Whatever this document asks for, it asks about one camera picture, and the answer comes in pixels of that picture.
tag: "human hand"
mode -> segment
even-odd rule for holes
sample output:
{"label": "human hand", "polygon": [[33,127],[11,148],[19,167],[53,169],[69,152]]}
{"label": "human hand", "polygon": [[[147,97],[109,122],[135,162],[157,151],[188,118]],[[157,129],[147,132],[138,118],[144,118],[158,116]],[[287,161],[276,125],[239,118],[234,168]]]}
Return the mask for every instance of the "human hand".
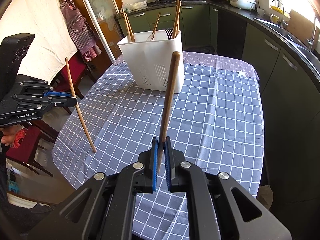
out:
{"label": "human hand", "polygon": [[3,137],[1,138],[1,143],[5,143],[6,146],[12,144],[16,138],[16,133],[19,130],[19,125],[13,125],[5,128],[0,128],[3,132]]}

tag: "fork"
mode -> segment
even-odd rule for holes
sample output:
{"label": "fork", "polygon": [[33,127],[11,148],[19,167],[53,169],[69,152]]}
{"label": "fork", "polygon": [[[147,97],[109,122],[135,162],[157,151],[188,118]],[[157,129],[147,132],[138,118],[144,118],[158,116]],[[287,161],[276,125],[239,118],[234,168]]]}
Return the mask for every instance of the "fork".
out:
{"label": "fork", "polygon": [[165,33],[168,36],[168,40],[171,40],[172,39],[172,35],[173,35],[172,28],[164,28],[164,30],[165,30]]}

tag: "chopstick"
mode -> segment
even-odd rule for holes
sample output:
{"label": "chopstick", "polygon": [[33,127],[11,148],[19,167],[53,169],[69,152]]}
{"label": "chopstick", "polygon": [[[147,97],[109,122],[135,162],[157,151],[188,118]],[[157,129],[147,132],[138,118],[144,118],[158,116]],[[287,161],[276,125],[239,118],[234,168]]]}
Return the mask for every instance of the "chopstick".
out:
{"label": "chopstick", "polygon": [[181,1],[177,2],[177,10],[176,10],[176,17],[174,19],[174,25],[173,25],[173,35],[172,38],[174,39],[177,37],[178,34],[178,24],[179,24],[179,17],[180,17],[180,7],[181,7]]}
{"label": "chopstick", "polygon": [[127,34],[128,34],[128,42],[132,42],[131,36],[130,36],[130,29],[129,29],[129,25],[128,25],[128,21],[127,21],[127,17],[126,17],[126,13],[123,13],[123,19],[124,19],[125,28],[126,28]]}
{"label": "chopstick", "polygon": [[168,85],[167,85],[167,90],[165,92],[164,106],[163,106],[163,112],[161,117],[161,126],[160,126],[160,134],[159,134],[159,144],[158,144],[158,154],[157,154],[158,173],[160,171],[160,166],[161,166],[164,142],[165,142],[165,138],[167,137],[167,129],[168,129],[169,118],[170,118],[170,109],[171,109],[171,103],[172,103],[174,88],[175,88],[177,74],[178,74],[180,56],[181,56],[181,53],[178,51],[175,51],[172,53],[172,57],[171,57],[170,70],[169,70],[169,76],[168,76]]}
{"label": "chopstick", "polygon": [[129,32],[130,32],[131,41],[135,42],[136,40],[134,39],[134,36],[133,36],[133,32],[132,32],[132,29],[131,29],[131,25],[130,25],[130,22],[129,22],[128,15],[125,14],[125,16],[127,17],[127,22],[128,22],[128,26],[129,26]]}
{"label": "chopstick", "polygon": [[[76,97],[76,93],[75,93],[75,89],[74,89],[74,87],[73,87],[72,78],[71,78],[71,73],[70,73],[70,68],[69,68],[69,62],[68,62],[68,58],[67,58],[67,57],[66,57],[66,66],[67,66],[67,71],[68,71],[68,79],[69,79],[70,90],[71,90],[72,96],[73,96],[73,97]],[[89,143],[90,143],[90,145],[91,145],[91,148],[92,148],[93,152],[96,153],[97,150],[96,150],[96,148],[94,147],[93,141],[92,141],[92,139],[91,139],[91,137],[90,137],[90,135],[89,135],[88,129],[87,129],[85,123],[84,123],[84,119],[83,119],[82,113],[81,113],[81,111],[80,111],[80,107],[79,107],[78,102],[77,102],[77,104],[76,104],[76,110],[77,110],[77,113],[78,113],[80,122],[81,122],[81,124],[82,124],[84,133],[85,133],[85,135],[86,135],[87,138],[88,138],[88,141],[89,141]]]}
{"label": "chopstick", "polygon": [[159,21],[159,19],[160,19],[160,15],[161,15],[161,13],[158,14],[158,18],[157,18],[157,20],[156,20],[155,27],[153,28],[153,31],[152,31],[153,36],[152,36],[152,38],[151,38],[151,41],[153,41],[153,39],[154,39],[154,37],[155,37],[155,35],[156,35],[156,29],[157,29],[158,21]]}
{"label": "chopstick", "polygon": [[[178,3],[179,3],[179,1],[180,0],[177,0],[177,5],[176,5],[176,10],[178,9]],[[180,30],[180,15],[179,15],[179,17],[178,17],[178,28],[177,28],[177,33],[178,33],[178,31]]]}

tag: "blue gripper pad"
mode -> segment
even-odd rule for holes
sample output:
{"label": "blue gripper pad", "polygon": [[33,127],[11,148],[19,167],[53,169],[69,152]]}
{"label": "blue gripper pad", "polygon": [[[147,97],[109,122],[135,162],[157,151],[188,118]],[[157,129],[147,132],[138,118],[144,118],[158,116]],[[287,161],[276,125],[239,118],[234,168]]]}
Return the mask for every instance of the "blue gripper pad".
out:
{"label": "blue gripper pad", "polygon": [[153,156],[153,170],[152,170],[152,190],[153,192],[156,191],[157,186],[157,175],[158,175],[158,169],[157,169],[157,157],[158,157],[158,140],[154,137],[154,156]]}
{"label": "blue gripper pad", "polygon": [[171,167],[170,167],[170,157],[167,142],[164,145],[164,161],[165,161],[165,178],[167,181],[167,187],[170,191],[171,189]]}
{"label": "blue gripper pad", "polygon": [[59,97],[71,97],[71,93],[67,92],[58,92],[58,91],[48,91],[47,93],[43,94],[44,97],[48,96],[59,96]]}

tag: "white plastic container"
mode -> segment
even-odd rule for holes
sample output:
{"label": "white plastic container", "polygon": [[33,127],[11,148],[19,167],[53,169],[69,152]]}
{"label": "white plastic container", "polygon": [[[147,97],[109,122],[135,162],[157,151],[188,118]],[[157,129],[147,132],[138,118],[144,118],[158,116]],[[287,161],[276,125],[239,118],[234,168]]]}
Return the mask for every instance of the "white plastic container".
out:
{"label": "white plastic container", "polygon": [[128,36],[118,42],[124,60],[136,84],[143,89],[166,91],[172,53],[181,53],[175,93],[179,93],[184,82],[181,31],[168,40],[165,31],[156,31],[155,39],[147,41],[152,32],[134,33],[136,42],[128,42]]}

